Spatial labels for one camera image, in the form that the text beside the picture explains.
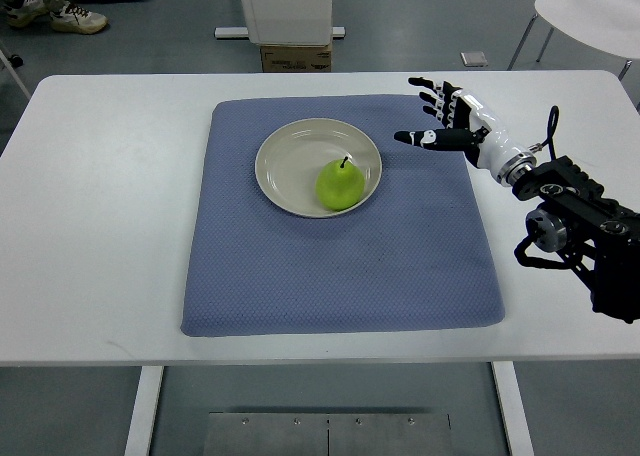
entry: metal plate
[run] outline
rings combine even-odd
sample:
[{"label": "metal plate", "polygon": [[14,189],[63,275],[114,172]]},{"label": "metal plate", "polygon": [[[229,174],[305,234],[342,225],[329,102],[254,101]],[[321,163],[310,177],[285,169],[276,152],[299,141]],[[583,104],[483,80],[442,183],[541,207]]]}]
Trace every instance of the metal plate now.
[{"label": "metal plate", "polygon": [[489,63],[482,51],[467,51],[466,53],[460,53],[462,62],[467,67],[483,67],[488,66]]},{"label": "metal plate", "polygon": [[446,414],[210,413],[204,456],[451,456]]},{"label": "metal plate", "polygon": [[210,413],[204,456],[327,456],[324,414]]}]

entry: robotic arm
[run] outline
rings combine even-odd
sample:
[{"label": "robotic arm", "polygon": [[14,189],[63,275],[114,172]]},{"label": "robotic arm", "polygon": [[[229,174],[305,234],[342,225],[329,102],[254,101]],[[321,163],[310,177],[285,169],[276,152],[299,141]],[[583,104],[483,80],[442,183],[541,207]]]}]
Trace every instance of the robotic arm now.
[{"label": "robotic arm", "polygon": [[[640,319],[640,215],[602,197],[596,183],[566,156],[556,158],[553,133],[558,108],[553,107],[547,139],[531,148],[511,140],[493,112],[470,92],[448,82],[410,78],[427,103],[423,109],[445,129],[399,131],[395,139],[424,149],[463,151],[476,168],[487,169],[521,201],[543,202],[526,217],[527,237],[515,250],[523,266],[571,269],[591,291],[593,311],[632,323]],[[536,167],[534,152],[549,146],[551,161]],[[562,262],[532,257],[531,244],[557,253]],[[589,269],[583,259],[594,261]]]}]

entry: cardboard box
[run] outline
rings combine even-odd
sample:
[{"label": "cardboard box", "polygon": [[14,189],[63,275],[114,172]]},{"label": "cardboard box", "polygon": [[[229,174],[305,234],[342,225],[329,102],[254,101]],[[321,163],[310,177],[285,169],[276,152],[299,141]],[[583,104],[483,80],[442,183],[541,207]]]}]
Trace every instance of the cardboard box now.
[{"label": "cardboard box", "polygon": [[332,45],[260,46],[263,73],[330,73]]}]

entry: shoe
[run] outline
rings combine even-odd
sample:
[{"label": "shoe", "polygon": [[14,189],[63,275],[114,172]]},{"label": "shoe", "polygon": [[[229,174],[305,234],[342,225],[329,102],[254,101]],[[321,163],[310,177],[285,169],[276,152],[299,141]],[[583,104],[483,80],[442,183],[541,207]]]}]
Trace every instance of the shoe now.
[{"label": "shoe", "polygon": [[60,11],[52,11],[51,28],[62,33],[94,34],[104,28],[106,16],[92,13],[73,3],[66,3]]},{"label": "shoe", "polygon": [[12,28],[24,28],[38,16],[47,13],[43,0],[15,0],[4,5],[7,22]]}]

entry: white chair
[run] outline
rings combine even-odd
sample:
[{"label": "white chair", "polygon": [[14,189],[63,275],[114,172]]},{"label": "white chair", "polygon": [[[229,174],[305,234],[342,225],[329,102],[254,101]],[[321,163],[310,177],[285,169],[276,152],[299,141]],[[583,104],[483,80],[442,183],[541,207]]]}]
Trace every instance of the white chair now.
[{"label": "white chair", "polygon": [[551,24],[551,30],[537,62],[542,59],[554,28],[587,46],[624,58],[620,80],[632,61],[640,59],[640,0],[536,0],[535,9],[507,71],[513,68],[538,15]]}]

